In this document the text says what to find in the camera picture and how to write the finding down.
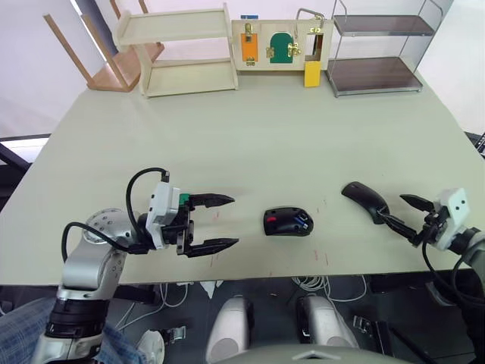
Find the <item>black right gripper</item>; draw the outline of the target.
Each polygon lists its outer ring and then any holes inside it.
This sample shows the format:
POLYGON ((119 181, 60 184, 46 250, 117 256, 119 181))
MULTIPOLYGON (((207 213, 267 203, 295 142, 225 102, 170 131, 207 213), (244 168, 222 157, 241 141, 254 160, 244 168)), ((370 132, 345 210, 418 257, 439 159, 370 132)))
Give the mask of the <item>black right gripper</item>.
POLYGON ((414 194, 401 194, 400 197, 411 207, 422 212, 429 212, 424 218, 424 225, 420 234, 393 215, 379 213, 380 219, 391 230, 403 236, 413 246, 419 246, 421 242, 435 244, 449 217, 448 211, 439 210, 438 212, 434 212, 433 202, 414 194))

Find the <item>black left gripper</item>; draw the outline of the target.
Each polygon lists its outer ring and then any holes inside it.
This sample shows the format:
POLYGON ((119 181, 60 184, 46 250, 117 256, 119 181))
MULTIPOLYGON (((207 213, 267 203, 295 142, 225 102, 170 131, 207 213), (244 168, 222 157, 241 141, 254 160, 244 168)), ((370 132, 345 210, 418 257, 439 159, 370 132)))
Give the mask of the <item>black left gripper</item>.
POLYGON ((233 197, 218 193, 201 193, 181 195, 178 212, 173 221, 161 229, 163 241, 177 246, 177 254, 189 258, 208 256, 228 249, 239 242, 238 238, 216 238, 205 240, 204 243, 192 246, 194 222, 190 212, 196 206, 205 208, 223 206, 235 202, 233 197))

